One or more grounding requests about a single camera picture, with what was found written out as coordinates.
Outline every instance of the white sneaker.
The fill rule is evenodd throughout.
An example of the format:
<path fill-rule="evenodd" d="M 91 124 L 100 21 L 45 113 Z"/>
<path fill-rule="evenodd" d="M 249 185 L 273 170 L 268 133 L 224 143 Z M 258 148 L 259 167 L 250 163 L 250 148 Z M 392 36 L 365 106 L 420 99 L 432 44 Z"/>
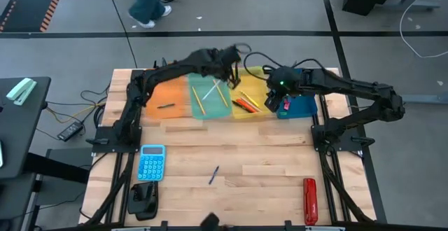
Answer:
<path fill-rule="evenodd" d="M 134 17 L 132 17 L 131 14 L 127 13 L 127 15 L 128 15 L 130 18 L 132 18 L 135 22 L 137 22 L 137 23 L 138 23 L 141 27 L 143 27 L 143 28 L 151 29 L 151 28 L 154 28 L 154 26 L 155 26 L 155 23 L 154 23 L 154 21 L 152 21 L 152 20 L 149 20 L 148 24 L 144 24 L 144 23 L 142 23 L 142 22 L 136 20 Z"/>
<path fill-rule="evenodd" d="M 162 17 L 168 16 L 172 10 L 171 6 L 165 6 L 165 12 L 162 14 Z"/>

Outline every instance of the gray floor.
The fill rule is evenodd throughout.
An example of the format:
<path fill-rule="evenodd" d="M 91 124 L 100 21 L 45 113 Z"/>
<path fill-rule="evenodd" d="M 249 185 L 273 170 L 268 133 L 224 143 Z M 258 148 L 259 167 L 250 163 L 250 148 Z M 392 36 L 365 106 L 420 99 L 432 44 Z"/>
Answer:
<path fill-rule="evenodd" d="M 0 0 L 4 7 L 9 0 Z M 141 32 L 126 15 L 133 0 L 114 0 L 129 32 Z M 403 29 L 448 30 L 448 0 L 433 0 L 441 9 L 429 13 L 410 13 Z M 340 10 L 342 0 L 331 0 L 340 31 L 398 31 L 402 13 L 374 10 L 361 17 Z M 329 31 L 322 0 L 178 0 L 173 13 L 157 23 L 154 31 L 245 31 L 302 30 Z M 50 24 L 50 33 L 122 32 L 112 0 L 60 0 Z M 448 50 L 447 37 L 414 37 L 409 42 L 422 54 Z M 161 57 L 175 60 L 191 50 L 222 48 L 246 42 L 284 64 L 315 57 L 326 67 L 338 67 L 335 44 L 331 37 L 245 36 L 131 38 L 139 67 L 151 67 Z M 342 38 L 342 45 L 353 78 L 394 85 L 400 94 L 437 94 L 448 87 L 448 55 L 436 59 L 419 59 L 400 38 Z M 50 76 L 48 100 L 80 102 L 82 90 L 103 90 L 116 68 L 133 68 L 132 55 L 125 38 L 46 38 L 0 40 L 0 78 Z M 250 65 L 266 64 L 254 57 Z M 53 106 L 62 113 L 75 113 L 80 107 Z M 401 121 L 374 122 L 366 127 L 367 135 L 377 140 L 372 156 L 388 222 L 430 225 L 448 228 L 445 210 L 448 197 L 448 151 L 445 148 L 448 107 L 406 105 Z M 39 129 L 56 135 L 66 125 L 56 123 L 44 112 Z M 36 133 L 31 151 L 44 154 L 47 148 L 89 146 L 84 142 L 94 135 L 91 120 L 87 134 L 62 143 Z M 42 210 L 38 224 L 44 228 L 74 226 L 79 203 L 64 204 Z"/>

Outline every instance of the person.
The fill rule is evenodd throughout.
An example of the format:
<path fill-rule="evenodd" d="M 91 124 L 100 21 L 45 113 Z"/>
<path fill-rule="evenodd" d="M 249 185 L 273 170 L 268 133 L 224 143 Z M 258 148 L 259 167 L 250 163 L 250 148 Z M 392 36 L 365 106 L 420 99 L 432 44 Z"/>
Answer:
<path fill-rule="evenodd" d="M 171 6 L 163 6 L 160 0 L 136 0 L 128 13 L 143 28 L 154 28 L 155 21 L 168 16 L 171 11 Z"/>

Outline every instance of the blue calculator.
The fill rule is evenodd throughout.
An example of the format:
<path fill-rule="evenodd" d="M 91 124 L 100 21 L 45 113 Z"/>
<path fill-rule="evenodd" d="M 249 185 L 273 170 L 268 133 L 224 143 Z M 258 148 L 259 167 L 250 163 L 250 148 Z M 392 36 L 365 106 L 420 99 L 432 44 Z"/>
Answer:
<path fill-rule="evenodd" d="M 165 146 L 147 144 L 140 149 L 140 164 L 137 179 L 161 181 L 165 169 Z"/>

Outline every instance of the yellow tray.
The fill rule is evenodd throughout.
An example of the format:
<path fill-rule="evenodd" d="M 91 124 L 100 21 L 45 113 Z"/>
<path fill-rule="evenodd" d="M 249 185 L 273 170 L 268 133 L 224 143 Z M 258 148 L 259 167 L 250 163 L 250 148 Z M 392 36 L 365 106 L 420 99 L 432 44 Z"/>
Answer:
<path fill-rule="evenodd" d="M 248 70 L 257 76 L 265 76 L 263 73 L 263 68 L 261 66 L 248 67 Z M 238 98 L 245 98 L 248 100 L 240 91 L 245 92 L 250 96 L 261 109 L 261 112 L 249 113 L 242 108 L 239 108 L 232 104 L 232 114 L 235 119 L 245 119 L 253 118 L 256 116 L 266 116 L 271 113 L 271 111 L 266 108 L 266 94 L 268 92 L 266 81 L 257 79 L 250 75 L 244 68 L 238 68 L 238 74 L 241 78 L 241 83 L 234 90 L 230 90 L 230 98 L 236 101 Z"/>

